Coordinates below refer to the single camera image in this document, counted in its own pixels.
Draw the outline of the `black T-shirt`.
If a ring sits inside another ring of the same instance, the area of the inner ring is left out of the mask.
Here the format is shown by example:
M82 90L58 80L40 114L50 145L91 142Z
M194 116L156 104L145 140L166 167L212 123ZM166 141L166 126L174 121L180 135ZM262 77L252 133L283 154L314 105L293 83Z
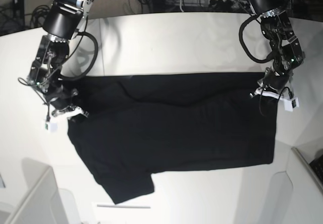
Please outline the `black T-shirt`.
M250 97L262 73L87 77L68 124L76 152L119 204L154 192L152 174L270 164L277 105Z

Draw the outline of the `black keyboard at right edge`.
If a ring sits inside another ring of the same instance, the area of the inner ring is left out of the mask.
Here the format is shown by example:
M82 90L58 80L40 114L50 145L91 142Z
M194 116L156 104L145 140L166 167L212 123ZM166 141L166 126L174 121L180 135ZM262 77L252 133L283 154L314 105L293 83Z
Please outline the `black keyboard at right edge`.
M314 173L316 174L316 176L318 177L318 179L320 180L320 182L323 182L323 160L322 160L322 156L320 158L314 159L311 163L310 163L310 167L312 168L312 170L314 171Z

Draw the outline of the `white partition lower right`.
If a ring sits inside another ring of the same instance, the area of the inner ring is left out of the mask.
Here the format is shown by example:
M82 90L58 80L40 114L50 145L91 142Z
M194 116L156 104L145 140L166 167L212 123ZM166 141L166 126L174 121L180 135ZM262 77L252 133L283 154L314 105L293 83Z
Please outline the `white partition lower right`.
M322 223L322 184L297 148L271 179L263 223Z

